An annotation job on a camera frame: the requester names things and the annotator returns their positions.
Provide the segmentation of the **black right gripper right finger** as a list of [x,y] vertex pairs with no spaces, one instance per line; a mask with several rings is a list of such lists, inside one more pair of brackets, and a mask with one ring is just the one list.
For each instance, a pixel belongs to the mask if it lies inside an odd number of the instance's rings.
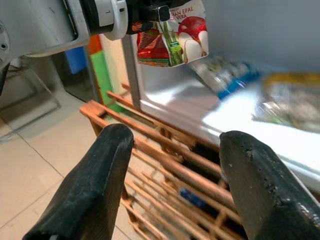
[[250,240],[318,240],[320,204],[265,143],[232,130],[219,136],[223,174]]

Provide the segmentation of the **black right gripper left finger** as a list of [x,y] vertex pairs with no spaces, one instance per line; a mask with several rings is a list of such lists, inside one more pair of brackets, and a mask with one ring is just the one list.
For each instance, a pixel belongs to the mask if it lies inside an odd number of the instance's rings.
[[126,125],[105,127],[23,239],[110,240],[133,145]]

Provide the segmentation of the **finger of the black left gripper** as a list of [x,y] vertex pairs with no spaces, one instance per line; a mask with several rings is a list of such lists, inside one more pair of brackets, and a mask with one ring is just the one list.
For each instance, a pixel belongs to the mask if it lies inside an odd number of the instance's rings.
[[167,5],[155,6],[150,9],[149,20],[165,22],[170,19],[170,9]]

